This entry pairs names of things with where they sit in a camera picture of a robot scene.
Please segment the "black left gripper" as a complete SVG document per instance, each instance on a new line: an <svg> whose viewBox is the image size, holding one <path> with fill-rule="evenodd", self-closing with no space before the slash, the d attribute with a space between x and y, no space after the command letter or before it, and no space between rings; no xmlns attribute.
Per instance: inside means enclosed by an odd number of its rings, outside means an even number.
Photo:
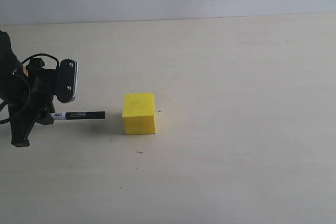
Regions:
<svg viewBox="0 0 336 224"><path fill-rule="evenodd" d="M15 147L29 147L28 136L35 124L53 124L51 116L55 113L53 104L48 104L40 112L26 110L33 103L33 95L55 94L57 69L47 69L41 57L28 57L22 62L18 59L1 59L1 109L10 108L11 144Z"/></svg>

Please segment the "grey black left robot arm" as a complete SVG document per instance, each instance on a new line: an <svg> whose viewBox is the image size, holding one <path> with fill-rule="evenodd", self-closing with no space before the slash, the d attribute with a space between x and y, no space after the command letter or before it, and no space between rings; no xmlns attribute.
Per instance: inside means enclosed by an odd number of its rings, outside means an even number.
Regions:
<svg viewBox="0 0 336 224"><path fill-rule="evenodd" d="M1 32L1 110L8 107L11 144L29 147L28 136L35 125L53 124L56 71L59 61L48 54L35 54L22 62L13 53L7 32Z"/></svg>

